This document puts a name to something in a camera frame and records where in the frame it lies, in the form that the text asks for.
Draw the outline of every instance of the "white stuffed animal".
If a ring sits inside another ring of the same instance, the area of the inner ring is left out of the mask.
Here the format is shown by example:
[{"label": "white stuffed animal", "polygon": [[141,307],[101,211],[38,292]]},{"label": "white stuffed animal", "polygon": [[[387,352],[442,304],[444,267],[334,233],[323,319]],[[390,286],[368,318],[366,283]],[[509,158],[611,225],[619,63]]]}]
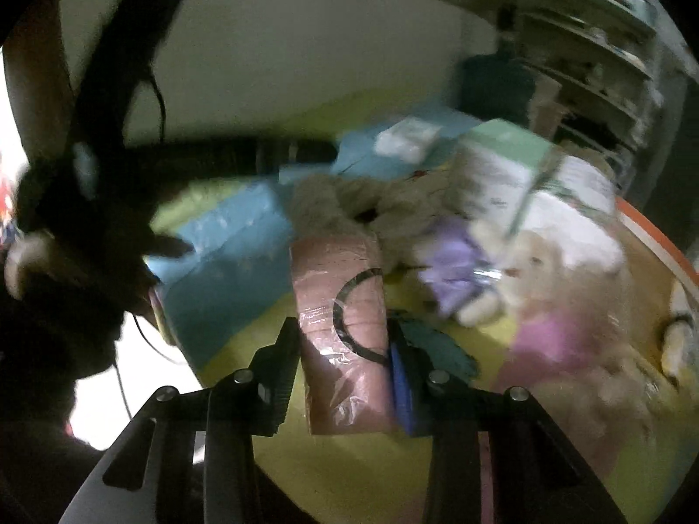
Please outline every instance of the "white stuffed animal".
[{"label": "white stuffed animal", "polygon": [[610,346],[589,369],[530,389],[600,477],[630,434],[652,444],[656,419],[680,408],[672,384],[627,343]]},{"label": "white stuffed animal", "polygon": [[[487,270],[491,284],[453,313],[460,325],[474,327],[503,310],[516,318],[531,317],[553,305],[562,270],[558,246],[531,231],[520,232],[506,242],[497,225],[482,219],[463,220],[463,226],[492,268]],[[429,265],[435,253],[449,250],[450,241],[453,239],[440,239],[438,233],[427,235],[415,244],[415,262]],[[420,291],[424,299],[434,297],[429,289]]]}]

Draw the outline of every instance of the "yellow surface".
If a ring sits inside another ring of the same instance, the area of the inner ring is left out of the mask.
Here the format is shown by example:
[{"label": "yellow surface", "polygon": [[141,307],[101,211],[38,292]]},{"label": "yellow surface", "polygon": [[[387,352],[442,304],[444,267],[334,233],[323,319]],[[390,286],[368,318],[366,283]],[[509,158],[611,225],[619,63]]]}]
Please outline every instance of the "yellow surface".
[{"label": "yellow surface", "polygon": [[[414,309],[416,301],[399,281],[387,281],[387,307]],[[205,385],[247,366],[260,346],[274,343],[284,318],[296,316],[290,293],[231,339],[199,373]],[[501,342],[509,342],[516,325],[508,318],[487,329],[443,327],[480,362],[487,384],[504,358]],[[404,434],[313,437],[305,420],[304,378],[296,373],[287,419],[274,438],[254,439],[255,457],[269,476],[303,509],[322,523],[393,522],[401,509],[424,495],[431,439]]]},{"label": "yellow surface", "polygon": [[[634,238],[624,236],[623,240],[630,252],[631,274],[640,280],[635,282],[632,294],[635,339],[640,346],[645,341],[652,355],[656,325],[667,314],[672,274]],[[419,314],[419,302],[399,278],[387,278],[386,294],[390,309]],[[212,385],[246,366],[260,346],[274,342],[284,318],[295,315],[290,293],[231,338],[199,373],[202,383]],[[515,336],[515,323],[501,318],[479,329],[465,329],[449,321],[439,328],[478,359],[481,376],[477,385],[488,388]],[[410,439],[403,434],[313,437],[305,422],[303,388],[303,372],[299,368],[287,420],[279,434],[271,439],[255,439],[260,466],[321,523],[400,521],[396,518],[401,509],[424,495],[431,440]],[[663,508],[680,441],[680,428],[664,423],[656,431],[654,444],[638,436],[621,452],[605,484],[630,524],[651,523]]]}]

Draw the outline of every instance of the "pink cloth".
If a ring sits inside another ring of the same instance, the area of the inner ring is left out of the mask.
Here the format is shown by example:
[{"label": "pink cloth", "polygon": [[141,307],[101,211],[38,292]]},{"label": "pink cloth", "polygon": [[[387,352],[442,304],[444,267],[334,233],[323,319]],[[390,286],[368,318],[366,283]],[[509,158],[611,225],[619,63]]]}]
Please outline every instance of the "pink cloth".
[{"label": "pink cloth", "polygon": [[[602,350],[599,334],[605,332],[605,319],[591,316],[559,308],[524,321],[509,346],[508,358],[498,371],[492,390],[502,393],[511,386],[532,389],[540,382],[588,380]],[[549,413],[595,473],[600,478],[609,474],[621,451],[625,429],[610,425],[603,436],[589,435],[580,432],[574,415]]]},{"label": "pink cloth", "polygon": [[591,367],[599,355],[593,336],[597,325],[565,309],[555,309],[523,321],[509,345],[508,357],[492,387],[504,392],[511,386],[531,388],[563,373]]},{"label": "pink cloth", "polygon": [[[394,429],[388,369],[363,359],[333,327],[335,297],[360,272],[380,267],[375,242],[362,237],[306,238],[291,245],[291,279],[303,331],[301,363],[313,434]],[[344,322],[361,346],[387,355],[386,307],[380,276],[359,283],[347,297]]]}]

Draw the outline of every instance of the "plastic wrap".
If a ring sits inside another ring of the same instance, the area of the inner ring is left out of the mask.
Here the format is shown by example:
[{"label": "plastic wrap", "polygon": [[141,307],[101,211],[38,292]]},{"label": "plastic wrap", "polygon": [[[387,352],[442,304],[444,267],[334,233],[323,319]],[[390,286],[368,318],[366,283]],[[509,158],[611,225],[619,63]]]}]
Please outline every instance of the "plastic wrap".
[{"label": "plastic wrap", "polygon": [[609,179],[564,156],[530,196],[498,285],[519,328],[495,390],[530,388],[599,476],[629,435],[650,434],[654,400],[619,227]]},{"label": "plastic wrap", "polygon": [[394,428],[386,307],[376,243],[355,236],[291,245],[303,331],[301,363],[313,434]]}]

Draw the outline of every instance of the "pink plastic bag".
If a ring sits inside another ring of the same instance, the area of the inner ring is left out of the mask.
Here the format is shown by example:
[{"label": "pink plastic bag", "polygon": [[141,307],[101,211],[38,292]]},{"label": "pink plastic bag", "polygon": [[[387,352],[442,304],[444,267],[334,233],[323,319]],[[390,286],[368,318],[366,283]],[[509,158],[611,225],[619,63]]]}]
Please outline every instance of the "pink plastic bag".
[{"label": "pink plastic bag", "polygon": [[291,278],[303,331],[301,363],[313,434],[394,428],[380,253],[359,236],[291,245]]}]

